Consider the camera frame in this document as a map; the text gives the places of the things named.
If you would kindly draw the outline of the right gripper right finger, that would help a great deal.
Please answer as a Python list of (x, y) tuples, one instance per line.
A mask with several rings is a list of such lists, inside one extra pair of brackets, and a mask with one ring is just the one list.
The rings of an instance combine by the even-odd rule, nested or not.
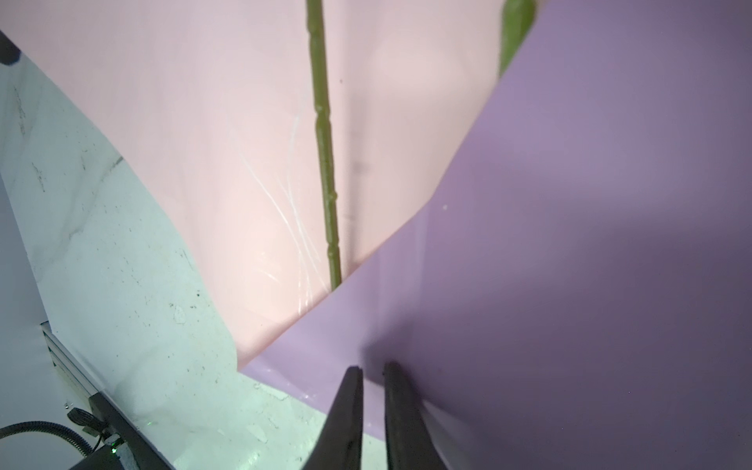
[(423, 420), (407, 372), (397, 362), (384, 367), (385, 442), (389, 470), (446, 470)]

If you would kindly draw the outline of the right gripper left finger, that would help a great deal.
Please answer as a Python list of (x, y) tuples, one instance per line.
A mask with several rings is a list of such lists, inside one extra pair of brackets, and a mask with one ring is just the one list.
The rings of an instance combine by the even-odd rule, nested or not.
[(347, 369), (303, 470), (362, 469), (363, 371)]

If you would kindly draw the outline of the pink purple wrapping paper sheet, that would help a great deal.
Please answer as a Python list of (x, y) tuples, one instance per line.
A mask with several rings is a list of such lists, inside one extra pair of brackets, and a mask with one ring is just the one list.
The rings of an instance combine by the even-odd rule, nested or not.
[(181, 469), (297, 468), (412, 376), (457, 467), (751, 465), (751, 5), (5, 1), (1, 175), (56, 336)]

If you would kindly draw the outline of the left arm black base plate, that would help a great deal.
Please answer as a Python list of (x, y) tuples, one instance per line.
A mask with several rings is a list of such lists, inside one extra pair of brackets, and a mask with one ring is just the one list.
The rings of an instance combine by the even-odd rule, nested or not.
[(170, 470), (174, 467), (103, 393), (89, 398), (91, 411), (73, 409), (68, 413), (72, 423), (100, 440), (73, 470), (133, 469)]

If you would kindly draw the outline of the white blue fake rose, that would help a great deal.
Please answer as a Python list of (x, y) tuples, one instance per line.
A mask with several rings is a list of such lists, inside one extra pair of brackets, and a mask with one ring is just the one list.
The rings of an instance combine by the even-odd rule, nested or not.
[(499, 77), (501, 78), (536, 21), (537, 0), (507, 0), (501, 10)]

